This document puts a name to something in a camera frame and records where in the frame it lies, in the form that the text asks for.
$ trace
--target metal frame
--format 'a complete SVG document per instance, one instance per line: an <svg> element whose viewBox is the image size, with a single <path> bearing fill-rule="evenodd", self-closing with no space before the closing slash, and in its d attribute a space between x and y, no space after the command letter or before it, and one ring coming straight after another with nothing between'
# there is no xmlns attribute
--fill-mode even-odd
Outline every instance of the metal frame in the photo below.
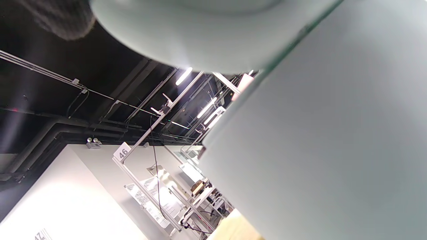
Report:
<svg viewBox="0 0 427 240"><path fill-rule="evenodd" d="M147 198L153 202L153 204L163 212L166 219L172 224L174 228L176 228L178 231L182 230L182 226L180 226L177 221L166 211L162 208L162 206L159 204L158 200L154 199L153 196L144 188L144 186L140 183L139 179L129 170L129 168L126 167L125 160L129 157L129 155L135 151L135 149L144 141L145 138L148 137L148 135L151 133L151 131L163 120L163 118L170 112L170 110L178 103L179 100L190 90L191 87L194 86L194 84L197 82L197 80L200 79L200 77L203 75L203 72L200 72L197 74L197 76L191 81L191 83L181 92L181 94L172 102L170 109L160 115L160 117L154 122L154 124L144 133L144 135L136 142L134 146L129 150L129 152L123 157L122 160L117 159L116 157L113 157L113 161L120 167L120 169L125 172L128 177L135 183L136 186L147 196ZM179 194L176 194L176 196L190 209L192 209L197 216L199 216L206 225L214 230L215 228L211 225L211 223L197 210L197 208L191 204L187 199L182 198L179 196Z"/></svg>

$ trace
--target pipe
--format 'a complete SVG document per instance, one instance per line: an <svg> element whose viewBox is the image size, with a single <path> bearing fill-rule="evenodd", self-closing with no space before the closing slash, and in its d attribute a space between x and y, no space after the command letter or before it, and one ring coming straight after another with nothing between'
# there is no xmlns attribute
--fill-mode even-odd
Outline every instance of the pipe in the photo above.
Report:
<svg viewBox="0 0 427 240"><path fill-rule="evenodd" d="M49 134L40 142L37 149L35 149L31 153L31 155L27 159L25 159L25 161L19 167L18 170L20 171L28 170L60 133L81 133L81 134L88 134L88 135L94 134L93 131L83 130L81 128L60 126L57 130L53 130L49 132ZM121 134L114 134L114 133L107 133L107 132L96 132L95 135L99 137L109 137L109 138L120 138L122 136Z"/></svg>
<svg viewBox="0 0 427 240"><path fill-rule="evenodd" d="M43 116L43 117L51 117L50 114L36 114L32 111L25 111L25 110L18 110L18 109L9 109L9 108L0 108L2 110L7 111L13 111L13 112L19 112L24 114L32 114L36 116ZM69 126L80 126L80 127L88 127L88 128L96 128L96 129L103 129L107 131L113 131L113 132L121 132L125 133L127 132L127 129L122 129L118 127L113 126L105 126L101 124L89 124L88 122L85 122L83 120L78 119L67 119L64 117L56 118L54 120L49 121L45 124L45 126L38 132L38 134L33 138L33 140L25 147L25 149L19 153L12 163L6 168L5 173L14 173L18 170L18 168L21 166L21 164L27 159L27 157L31 154L31 152L36 148L36 146L45 138L46 134L56 125L56 124L65 124ZM5 178L0 177L0 181L5 181Z"/></svg>
<svg viewBox="0 0 427 240"><path fill-rule="evenodd" d="M121 160L122 163L125 162L126 158L129 157L129 155L135 151L136 147L139 146L146 137L151 133L151 131L163 120L163 118L170 112L170 110L181 100L181 98L190 90L191 87L194 86L194 84L197 82L198 79L203 75L203 72L200 72L197 74L197 76L190 82L190 84L180 93L180 95L172 102L172 105L170 106L169 110L167 110L166 113L163 113L150 128L142 135L142 137L135 143L135 145L132 146L132 148L129 150L129 153L124 156L124 158Z"/></svg>
<svg viewBox="0 0 427 240"><path fill-rule="evenodd" d="M46 130L47 127L51 126L51 124L52 122L46 124L46 128L43 130ZM32 148L31 151L29 148L25 148L24 151L15 158L8 169L6 169L9 170L9 168L11 168L13 171L6 171L7 173L5 175L0 175L0 181L7 181L11 178L11 176L23 175L24 172L28 171L29 168L37 161L37 159L40 158L40 156L45 152L46 148L56 139L60 133L81 133L88 135L94 133L93 131L84 130L82 128L73 128L71 126L60 126L52 130L53 126L47 132L37 135L38 138L43 136L41 139L39 138L38 141L35 141L37 138L33 139L33 141L28 146L31 145L31 147L33 147L35 142L37 142L37 144ZM96 136L120 138L122 135L96 132Z"/></svg>
<svg viewBox="0 0 427 240"><path fill-rule="evenodd" d="M18 109L18 108L4 108L4 107L0 107L0 110L17 112L17 113L23 113L23 114L30 114L30 115L34 115L34 116L40 116L40 117L55 118L55 119L57 119L57 123L60 123L60 124L66 124L66 125L72 125L72 126L80 126L80 127L88 127L88 128L93 128L93 129L102 129L102 130L113 131L113 132L127 132L127 129L123 129L123 128L119 128L119 127L102 125L102 124L96 124L96 123L93 123L93 124L89 125L89 122L87 122L85 120L76 119L76 118L70 118L70 119L68 119L66 117L59 116L59 115L54 115L54 114L36 113L34 111L28 111L28 110Z"/></svg>

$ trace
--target table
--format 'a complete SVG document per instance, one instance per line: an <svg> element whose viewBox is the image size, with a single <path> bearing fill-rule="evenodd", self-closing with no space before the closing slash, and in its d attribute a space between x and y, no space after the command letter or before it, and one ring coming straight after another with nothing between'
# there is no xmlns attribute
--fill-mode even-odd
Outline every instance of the table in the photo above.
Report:
<svg viewBox="0 0 427 240"><path fill-rule="evenodd" d="M223 239L264 240L264 238L237 209L234 209L208 237L208 240Z"/></svg>

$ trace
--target label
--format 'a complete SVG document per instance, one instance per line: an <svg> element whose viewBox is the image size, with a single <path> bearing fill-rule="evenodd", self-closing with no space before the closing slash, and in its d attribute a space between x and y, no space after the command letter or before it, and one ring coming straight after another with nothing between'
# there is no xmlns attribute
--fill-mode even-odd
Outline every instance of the label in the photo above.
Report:
<svg viewBox="0 0 427 240"><path fill-rule="evenodd" d="M123 142L122 145L114 152L113 156L119 159L120 161L129 154L131 147L126 142Z"/></svg>

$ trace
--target ceiling beam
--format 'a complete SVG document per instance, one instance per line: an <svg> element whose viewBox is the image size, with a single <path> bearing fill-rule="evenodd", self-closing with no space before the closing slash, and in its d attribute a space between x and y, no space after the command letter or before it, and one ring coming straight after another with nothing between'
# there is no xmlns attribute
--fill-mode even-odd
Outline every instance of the ceiling beam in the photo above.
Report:
<svg viewBox="0 0 427 240"><path fill-rule="evenodd" d="M154 70L159 63L153 60L144 59L127 75L127 77L110 94L116 100L126 101L138 85ZM94 121L108 119L119 108L116 101L106 99L93 114Z"/></svg>

